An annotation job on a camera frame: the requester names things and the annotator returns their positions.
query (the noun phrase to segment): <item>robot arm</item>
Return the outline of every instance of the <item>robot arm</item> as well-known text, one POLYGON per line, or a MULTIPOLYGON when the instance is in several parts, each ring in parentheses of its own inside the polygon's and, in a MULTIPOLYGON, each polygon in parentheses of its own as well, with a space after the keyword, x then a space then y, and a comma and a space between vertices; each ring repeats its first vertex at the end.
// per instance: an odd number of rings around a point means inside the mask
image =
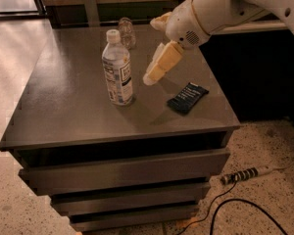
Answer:
POLYGON ((204 44, 226 27, 245 24, 268 13, 279 17, 294 34, 294 0, 185 0, 171 13, 151 21, 151 26, 165 32, 171 42, 158 47, 143 78, 145 84, 160 80, 182 58, 182 50, 204 44))

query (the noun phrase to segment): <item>drawer front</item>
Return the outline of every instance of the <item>drawer front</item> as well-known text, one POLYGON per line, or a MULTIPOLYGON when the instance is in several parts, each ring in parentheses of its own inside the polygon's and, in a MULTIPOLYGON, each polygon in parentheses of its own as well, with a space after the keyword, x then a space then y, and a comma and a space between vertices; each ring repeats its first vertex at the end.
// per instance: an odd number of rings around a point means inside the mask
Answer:
POLYGON ((173 203, 194 202, 203 199, 209 183, 178 183, 167 187, 142 187, 139 189, 114 192, 76 194, 69 197, 53 198, 51 206, 60 215, 80 215, 86 213, 110 212, 145 208, 173 203))
POLYGON ((220 174, 228 150, 174 153, 135 159, 28 168, 21 179, 38 195, 152 184, 220 174))
POLYGON ((184 205, 146 211, 73 216, 71 217, 71 227, 80 232, 103 230, 107 228, 123 227, 135 224, 188 219, 194 216, 197 211, 197 205, 184 205))

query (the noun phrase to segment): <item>white bottle cap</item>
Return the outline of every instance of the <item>white bottle cap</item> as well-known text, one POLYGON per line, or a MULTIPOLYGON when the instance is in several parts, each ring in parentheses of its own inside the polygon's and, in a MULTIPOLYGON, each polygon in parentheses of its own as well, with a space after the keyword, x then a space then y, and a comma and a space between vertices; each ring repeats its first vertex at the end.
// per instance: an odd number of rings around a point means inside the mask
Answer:
POLYGON ((120 32, 117 29, 109 29, 107 31, 108 43, 119 43, 121 41, 120 32))

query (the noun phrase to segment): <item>desk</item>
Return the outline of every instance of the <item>desk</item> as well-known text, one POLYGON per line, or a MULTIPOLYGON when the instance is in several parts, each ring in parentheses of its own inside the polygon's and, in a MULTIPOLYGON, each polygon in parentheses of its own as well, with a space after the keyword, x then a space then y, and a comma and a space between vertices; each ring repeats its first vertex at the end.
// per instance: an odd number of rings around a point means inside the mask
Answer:
POLYGON ((142 76, 163 34, 135 27, 134 102, 111 104, 101 64, 109 27, 53 30, 0 142, 21 179, 76 231, 189 218, 239 127, 201 52, 158 84, 142 76), (210 93, 181 116, 166 105, 188 82, 210 93))

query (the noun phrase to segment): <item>terrazzo floor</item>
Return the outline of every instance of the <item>terrazzo floor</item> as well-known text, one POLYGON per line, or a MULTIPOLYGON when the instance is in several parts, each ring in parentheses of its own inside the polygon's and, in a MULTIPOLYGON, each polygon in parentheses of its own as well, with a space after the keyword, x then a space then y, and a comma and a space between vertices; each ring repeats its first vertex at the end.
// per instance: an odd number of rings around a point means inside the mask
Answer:
MULTIPOLYGON (((51 27, 47 21, 0 23, 0 138, 19 101, 24 86, 45 44, 51 27)), ((228 144, 231 156, 222 174, 258 165, 287 166, 294 160, 294 126, 286 117, 278 120, 242 122, 228 144)), ((66 217, 49 205, 48 197, 35 196, 18 177, 20 165, 8 153, 0 153, 0 234, 76 235, 66 217)), ((199 202, 192 220, 179 220, 93 232, 93 235, 175 235, 190 221, 205 216, 212 199, 231 185, 223 186, 219 176, 211 178, 211 190, 199 202)), ((239 182, 218 198, 208 218, 190 226, 183 234, 209 234, 213 212, 225 200, 244 199, 264 210, 294 234, 294 165, 283 171, 239 182)), ((230 202, 220 208, 214 234, 281 234, 254 207, 230 202)))

